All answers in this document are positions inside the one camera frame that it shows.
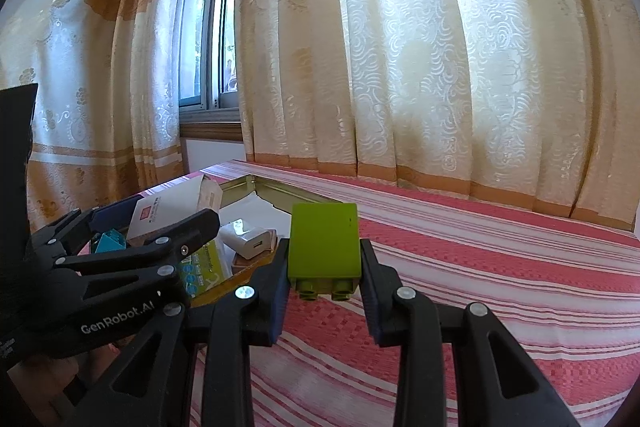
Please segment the person left hand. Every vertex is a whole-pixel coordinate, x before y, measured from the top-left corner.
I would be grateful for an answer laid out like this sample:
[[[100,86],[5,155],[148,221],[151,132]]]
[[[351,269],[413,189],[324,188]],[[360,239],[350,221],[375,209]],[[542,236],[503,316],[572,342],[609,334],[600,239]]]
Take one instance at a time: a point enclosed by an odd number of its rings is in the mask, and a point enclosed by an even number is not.
[[[119,355],[120,350],[109,343],[68,359],[35,358],[18,363],[8,375],[29,408],[41,413],[77,375],[93,384]]]

